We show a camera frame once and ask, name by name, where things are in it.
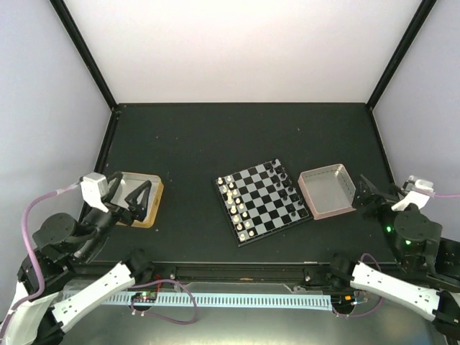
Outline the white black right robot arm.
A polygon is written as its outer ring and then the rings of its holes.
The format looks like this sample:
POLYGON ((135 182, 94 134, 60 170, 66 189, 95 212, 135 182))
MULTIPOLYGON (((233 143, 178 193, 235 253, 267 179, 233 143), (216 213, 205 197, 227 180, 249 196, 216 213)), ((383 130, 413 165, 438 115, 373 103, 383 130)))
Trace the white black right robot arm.
POLYGON ((335 255, 326 279, 336 290, 353 288, 391 300, 459 339, 459 243, 443 239, 442 225, 421 211, 435 197, 433 183, 422 178, 410 176, 385 193, 361 176, 352 205, 379 223, 402 277, 335 255))

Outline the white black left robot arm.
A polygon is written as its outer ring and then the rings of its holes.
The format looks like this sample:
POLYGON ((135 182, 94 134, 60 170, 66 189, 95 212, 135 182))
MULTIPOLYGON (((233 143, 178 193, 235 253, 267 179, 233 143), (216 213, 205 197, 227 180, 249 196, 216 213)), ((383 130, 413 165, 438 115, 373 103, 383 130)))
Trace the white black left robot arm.
POLYGON ((144 181, 124 199, 113 203, 122 172, 110 176, 91 173, 77 183, 54 190, 33 200, 21 220, 27 250, 17 274, 16 291, 1 322, 2 344, 59 344, 82 317, 113 294, 135 285, 148 286, 154 269, 144 251, 135 249, 108 273, 71 298, 57 301, 63 288, 77 276, 75 267, 91 263, 117 223, 131 225, 147 217, 152 183, 144 181), (67 213, 48 217, 33 234, 28 216, 39 202, 80 188, 90 211, 82 221, 67 213))

